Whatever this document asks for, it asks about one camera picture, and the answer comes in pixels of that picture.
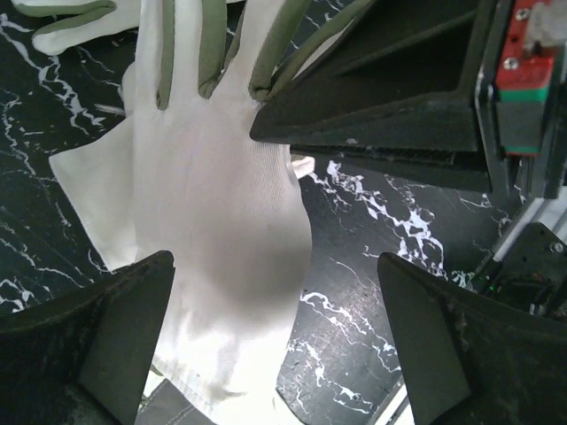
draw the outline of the screw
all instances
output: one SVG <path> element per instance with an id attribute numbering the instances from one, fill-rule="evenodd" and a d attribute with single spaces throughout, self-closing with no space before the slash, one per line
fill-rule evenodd
<path id="1" fill-rule="evenodd" d="M 559 252 L 559 253 L 563 252 L 563 244 L 560 243 L 560 242 L 552 243 L 551 244 L 551 251 Z"/>
<path id="2" fill-rule="evenodd" d="M 516 20 L 526 20 L 530 17 L 530 9 L 525 7 L 516 12 Z"/>
<path id="3" fill-rule="evenodd" d="M 504 59 L 504 69 L 507 71 L 514 71 L 520 67 L 520 61 L 516 58 L 506 58 Z"/>

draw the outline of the green glove finger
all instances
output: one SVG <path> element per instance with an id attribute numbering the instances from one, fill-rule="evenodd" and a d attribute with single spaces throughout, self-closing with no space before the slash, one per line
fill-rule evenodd
<path id="1" fill-rule="evenodd" d="M 35 31 L 34 37 L 38 35 L 46 35 L 46 34 L 54 33 L 56 31 L 63 31 L 66 29 L 83 27 L 91 22 L 103 18 L 105 15 L 114 12 L 115 10 L 116 10 L 116 6 L 114 5 L 112 7 L 106 6 L 106 7 L 93 9 L 89 12 L 85 12 L 77 16 L 73 16 L 72 18 L 58 20 L 57 22 L 53 22 L 52 24 L 39 28 L 37 31 Z"/>
<path id="2" fill-rule="evenodd" d="M 249 90 L 252 98 L 265 100 L 272 86 L 272 76 L 290 41 L 305 18 L 311 0 L 288 0 L 269 30 L 252 70 Z"/>
<path id="3" fill-rule="evenodd" d="M 198 60 L 198 93 L 209 98 L 221 78 L 227 27 L 226 0 L 201 0 L 203 25 Z M 175 66 L 175 0 L 163 0 L 163 45 L 158 107 L 167 109 Z"/>
<path id="4" fill-rule="evenodd" d="M 348 27 L 374 0 L 356 0 L 349 4 L 335 18 L 326 22 L 307 42 L 295 50 L 290 58 L 274 73 L 272 89 L 258 92 L 260 100 L 268 100 L 281 91 L 297 75 L 301 67 L 312 57 L 323 43 Z"/>
<path id="5" fill-rule="evenodd" d="M 96 10 L 108 10 L 106 13 L 110 13 L 116 10 L 116 4 L 112 0 L 96 0 L 76 6 L 28 6 L 26 4 L 15 4 L 14 9 L 32 18 L 44 18 L 54 15 L 82 15 Z"/>

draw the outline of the black marble surface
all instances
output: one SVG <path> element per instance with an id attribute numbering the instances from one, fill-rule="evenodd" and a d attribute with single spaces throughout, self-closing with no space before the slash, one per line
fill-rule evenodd
<path id="1" fill-rule="evenodd" d="M 294 44 L 348 3 L 314 0 Z M 134 58 L 136 31 L 48 58 L 30 40 L 50 21 L 23 17 L 0 0 L 0 314 L 107 273 L 48 157 L 93 142 L 123 120 L 120 78 Z M 466 286 L 524 200 L 323 161 L 301 187 L 313 260 L 278 389 L 309 425 L 366 425 L 400 378 L 377 256 L 396 252 Z"/>

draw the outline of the red component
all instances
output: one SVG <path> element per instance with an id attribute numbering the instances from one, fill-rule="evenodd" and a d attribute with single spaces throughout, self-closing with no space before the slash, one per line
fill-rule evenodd
<path id="1" fill-rule="evenodd" d="M 531 10 L 536 3 L 551 4 L 552 0 L 516 0 L 510 17 L 506 42 L 502 49 L 500 66 L 496 74 L 496 87 L 499 90 L 541 89 L 548 85 L 553 71 L 554 58 L 524 54 L 524 37 L 528 19 L 518 20 L 517 13 L 523 9 Z M 519 64 L 516 69 L 506 69 L 507 58 L 515 58 Z"/>

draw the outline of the white glove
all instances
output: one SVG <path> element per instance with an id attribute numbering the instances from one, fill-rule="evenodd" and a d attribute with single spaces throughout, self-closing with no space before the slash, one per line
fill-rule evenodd
<path id="1" fill-rule="evenodd" d="M 127 118 L 101 139 L 50 157 L 53 174 L 71 202 L 108 270 L 136 260 L 136 234 L 132 215 L 132 140 L 136 75 L 134 64 L 122 78 Z M 298 179 L 312 173 L 315 159 L 291 156 Z"/>
<path id="2" fill-rule="evenodd" d="M 283 423 L 274 389 L 311 251 L 289 146 L 249 136 L 258 100 L 368 3 L 344 9 L 274 76 L 310 0 L 248 0 L 226 61 L 222 0 L 143 1 L 137 258 L 164 249 L 175 256 L 154 364 L 219 425 Z"/>
<path id="3" fill-rule="evenodd" d="M 136 88 L 136 69 L 131 64 L 122 77 L 122 101 L 124 102 L 124 112 L 129 117 L 134 111 L 134 90 Z M 291 166 L 293 172 L 298 179 L 302 179 L 306 175 L 315 170 L 315 158 L 304 157 L 302 155 L 291 155 Z"/>
<path id="4" fill-rule="evenodd" d="M 12 0 L 21 13 L 33 17 L 74 15 L 39 29 L 34 47 L 47 55 L 103 35 L 118 34 L 140 23 L 142 0 Z M 227 0 L 236 3 L 242 0 Z"/>

